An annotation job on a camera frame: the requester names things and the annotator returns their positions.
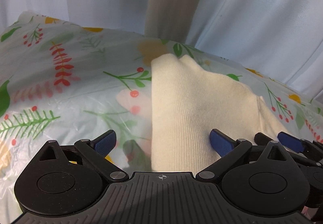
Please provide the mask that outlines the cream knit sweater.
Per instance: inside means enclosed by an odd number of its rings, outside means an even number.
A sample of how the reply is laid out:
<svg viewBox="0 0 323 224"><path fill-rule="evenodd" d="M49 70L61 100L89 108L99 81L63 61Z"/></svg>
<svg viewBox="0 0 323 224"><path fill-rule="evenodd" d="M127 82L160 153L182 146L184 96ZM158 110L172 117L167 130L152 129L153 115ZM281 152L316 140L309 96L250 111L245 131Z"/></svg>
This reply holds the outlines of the cream knit sweater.
<svg viewBox="0 0 323 224"><path fill-rule="evenodd" d="M245 84L200 67L191 57L165 54L152 65L154 171L198 173L219 159L209 135L218 129L252 141L285 131L264 99Z"/></svg>

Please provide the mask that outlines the floral plastic bed cover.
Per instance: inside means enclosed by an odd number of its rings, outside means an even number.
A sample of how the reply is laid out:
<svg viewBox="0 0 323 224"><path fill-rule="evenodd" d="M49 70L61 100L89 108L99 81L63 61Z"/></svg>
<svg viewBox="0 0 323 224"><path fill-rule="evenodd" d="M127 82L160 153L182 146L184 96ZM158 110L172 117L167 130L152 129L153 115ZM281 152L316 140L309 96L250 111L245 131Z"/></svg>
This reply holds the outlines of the floral plastic bed cover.
<svg viewBox="0 0 323 224"><path fill-rule="evenodd" d="M48 140L71 145L112 129L106 158L129 174L153 171L151 65L165 54L247 85L287 132L322 141L322 104L256 70L183 43L24 12L1 30L1 223L21 214L15 181Z"/></svg>

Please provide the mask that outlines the white sheer curtain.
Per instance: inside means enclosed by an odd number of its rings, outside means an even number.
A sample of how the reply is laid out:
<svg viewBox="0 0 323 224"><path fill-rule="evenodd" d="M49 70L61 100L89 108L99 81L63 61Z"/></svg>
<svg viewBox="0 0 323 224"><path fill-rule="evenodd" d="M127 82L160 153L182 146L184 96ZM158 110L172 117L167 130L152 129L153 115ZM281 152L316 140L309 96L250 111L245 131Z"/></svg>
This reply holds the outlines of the white sheer curtain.
<svg viewBox="0 0 323 224"><path fill-rule="evenodd" d="M23 11L145 35L148 0L1 0L1 28ZM184 43L322 101L322 0L200 0Z"/></svg>

